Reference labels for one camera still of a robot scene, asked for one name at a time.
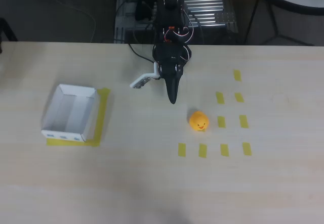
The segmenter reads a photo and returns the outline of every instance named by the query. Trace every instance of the yellow tape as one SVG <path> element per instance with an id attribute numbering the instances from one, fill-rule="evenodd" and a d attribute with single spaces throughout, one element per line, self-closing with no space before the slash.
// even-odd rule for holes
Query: yellow tape
<path id="1" fill-rule="evenodd" d="M 243 142 L 242 143 L 242 146 L 243 146 L 244 155 L 246 155 L 246 156 L 252 156 L 252 151 L 251 151 L 251 145 L 250 145 L 250 143 Z"/>
<path id="2" fill-rule="evenodd" d="M 235 81 L 242 81 L 240 70 L 233 70 Z"/>
<path id="3" fill-rule="evenodd" d="M 219 128 L 226 128 L 225 117 L 224 116 L 217 116 L 218 127 Z"/>
<path id="4" fill-rule="evenodd" d="M 228 145 L 221 144 L 221 155 L 224 157 L 229 157 Z"/>
<path id="5" fill-rule="evenodd" d="M 223 94 L 220 92 L 216 92 L 217 103 L 225 104 Z"/>
<path id="6" fill-rule="evenodd" d="M 185 157 L 186 156 L 186 144 L 179 143 L 178 145 L 178 156 Z"/>
<path id="7" fill-rule="evenodd" d="M 206 158 L 207 157 L 207 145 L 199 144 L 199 157 Z"/>
<path id="8" fill-rule="evenodd" d="M 240 115 L 239 121 L 241 123 L 241 128 L 249 128 L 248 119 L 246 115 Z"/>
<path id="9" fill-rule="evenodd" d="M 244 98 L 241 93 L 235 93 L 235 98 L 239 103 L 244 103 Z"/>
<path id="10" fill-rule="evenodd" d="M 92 146 L 98 147 L 100 145 L 101 135 L 103 124 L 105 120 L 106 114 L 106 105 L 107 99 L 110 93 L 110 90 L 107 88 L 98 89 L 98 95 L 100 96 L 99 102 L 99 109 L 98 109 L 98 116 L 96 121 L 96 128 L 94 137 L 92 140 L 86 140 L 85 142 L 75 142 L 75 141 L 65 141 L 65 140 L 58 140 L 58 139 L 47 139 L 47 146 Z"/>

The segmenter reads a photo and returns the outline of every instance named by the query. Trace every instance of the black chair leg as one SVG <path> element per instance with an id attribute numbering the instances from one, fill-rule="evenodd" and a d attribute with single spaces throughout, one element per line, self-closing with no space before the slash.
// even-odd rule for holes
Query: black chair leg
<path id="1" fill-rule="evenodd" d="M 258 8 L 258 4 L 259 4 L 259 0 L 256 0 L 254 8 L 253 8 L 252 15 L 251 15 L 251 19 L 250 19 L 250 22 L 249 22 L 249 25 L 248 25 L 247 33 L 246 33 L 246 36 L 245 36 L 245 39 L 244 39 L 244 44 L 247 44 L 248 36 L 249 36 L 250 30 L 251 30 L 251 27 L 252 27 L 252 22 L 253 22 L 256 10 Z M 274 36 L 271 37 L 271 38 L 266 39 L 265 41 L 260 43 L 260 45 L 266 45 L 267 43 L 275 40 L 276 38 L 282 38 L 282 39 L 286 39 L 288 41 L 291 41 L 291 42 L 294 42 L 294 43 L 297 43 L 297 44 L 301 44 L 303 46 L 314 46 L 311 43 L 306 43 L 306 42 L 303 42 L 301 40 L 298 40 L 298 39 L 291 38 L 289 36 L 285 36 L 285 35 L 280 34 L 279 29 L 278 29 L 278 24 L 277 24 L 277 21 L 275 19 L 275 15 L 274 15 L 274 12 L 273 12 L 273 9 L 272 9 L 272 5 L 270 3 L 267 3 L 267 10 L 268 10 L 268 13 L 269 13 L 269 16 L 270 16 L 270 21 L 271 21 L 271 25 L 272 25 L 272 28 L 273 28 L 273 31 L 274 31 Z"/>
<path id="2" fill-rule="evenodd" d="M 249 36 L 250 30 L 251 30 L 251 27 L 252 27 L 253 19 L 254 19 L 254 16 L 255 16 L 255 12 L 257 11 L 258 5 L 259 5 L 259 0 L 256 0 L 255 4 L 254 4 L 253 11 L 252 11 L 252 15 L 251 15 L 251 18 L 250 18 L 250 21 L 249 21 L 247 33 L 246 33 L 245 38 L 244 38 L 244 44 L 247 44 L 248 36 Z"/>
<path id="3" fill-rule="evenodd" d="M 8 22 L 4 18 L 0 18 L 0 54 L 2 53 L 2 49 L 1 49 L 2 32 L 4 32 L 4 34 L 6 35 L 9 41 L 18 41 L 17 37 L 15 36 L 11 27 L 9 26 Z"/>

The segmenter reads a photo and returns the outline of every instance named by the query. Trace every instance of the smiley face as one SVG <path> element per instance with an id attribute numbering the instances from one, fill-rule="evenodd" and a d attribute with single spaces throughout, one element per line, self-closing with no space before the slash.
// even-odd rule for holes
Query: smiley face
<path id="1" fill-rule="evenodd" d="M 208 117 L 201 111 L 196 111 L 189 119 L 189 124 L 194 130 L 204 130 L 209 125 Z"/>

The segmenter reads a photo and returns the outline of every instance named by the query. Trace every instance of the metal frame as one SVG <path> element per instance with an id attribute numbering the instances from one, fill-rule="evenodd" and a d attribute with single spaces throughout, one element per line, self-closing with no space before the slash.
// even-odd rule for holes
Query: metal frame
<path id="1" fill-rule="evenodd" d="M 116 9 L 124 1 L 117 0 Z M 188 15 L 194 27 L 198 27 L 197 20 L 199 20 L 201 26 L 206 31 L 226 28 L 233 33 L 237 33 L 236 17 L 231 0 L 184 0 L 184 5 L 189 10 Z M 135 7 L 136 0 L 131 0 L 118 10 L 114 28 L 115 43 L 123 43 L 126 39 L 126 34 L 129 35 L 132 30 L 135 30 L 135 32 L 145 32 L 151 29 L 150 24 L 152 21 L 135 21 Z M 156 6 L 154 6 L 153 14 L 153 17 L 155 17 Z"/>
<path id="2" fill-rule="evenodd" d="M 9 41 L 18 41 L 17 37 L 15 36 L 11 27 L 9 26 L 8 22 L 4 18 L 0 18 L 0 54 L 2 53 L 2 48 L 1 48 L 2 32 L 4 32 L 4 34 L 6 35 Z"/>

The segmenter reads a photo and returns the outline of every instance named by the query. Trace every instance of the white wire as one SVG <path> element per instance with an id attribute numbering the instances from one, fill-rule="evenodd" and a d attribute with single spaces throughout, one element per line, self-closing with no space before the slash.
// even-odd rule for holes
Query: white wire
<path id="1" fill-rule="evenodd" d="M 188 43 L 188 42 L 191 40 L 192 36 L 193 36 L 194 28 L 193 28 L 193 24 L 192 24 L 192 22 L 190 21 L 190 18 L 189 18 L 189 16 L 188 16 L 188 14 L 186 13 L 186 11 L 183 10 L 183 12 L 184 12 L 184 14 L 187 16 L 187 18 L 188 18 L 188 20 L 189 20 L 189 22 L 191 23 L 191 26 L 192 26 L 192 33 L 191 33 L 191 36 L 190 36 L 190 38 L 185 42 L 185 43 Z"/>
<path id="2" fill-rule="evenodd" d="M 179 36 L 179 37 L 184 37 L 184 36 L 187 36 L 188 34 L 189 34 L 189 31 L 186 33 L 186 34 L 178 34 L 178 33 L 176 33 L 175 31 L 173 31 L 174 32 L 174 34 L 176 35 L 176 36 Z"/>
<path id="3" fill-rule="evenodd" d="M 60 5 L 64 6 L 64 7 L 67 7 L 67 8 L 70 8 L 70 9 L 76 10 L 76 11 L 79 11 L 79 12 L 81 12 L 81 13 L 87 15 L 87 16 L 89 16 L 89 17 L 93 20 L 94 28 L 93 28 L 93 33 L 92 33 L 91 40 L 90 40 L 90 43 L 92 43 L 93 37 L 95 36 L 96 28 L 97 28 L 97 23 L 96 23 L 95 18 L 94 18 L 92 15 L 90 15 L 89 13 L 87 13 L 87 12 L 85 12 L 85 11 L 79 9 L 79 8 L 75 8 L 75 7 L 73 7 L 73 6 L 69 6 L 69 5 L 67 5 L 67 4 L 64 4 L 64 3 L 60 2 L 59 0 L 55 0 L 55 1 L 56 1 L 58 4 L 60 4 Z"/>
<path id="4" fill-rule="evenodd" d="M 188 55 L 188 59 L 184 59 L 182 56 L 180 56 L 183 60 L 186 60 L 186 61 L 189 61 L 189 59 L 190 59 L 190 56 L 189 56 L 189 51 L 188 51 L 188 49 L 186 48 L 186 46 L 183 46 L 185 49 L 186 49 L 186 51 L 187 51 L 187 55 Z"/>

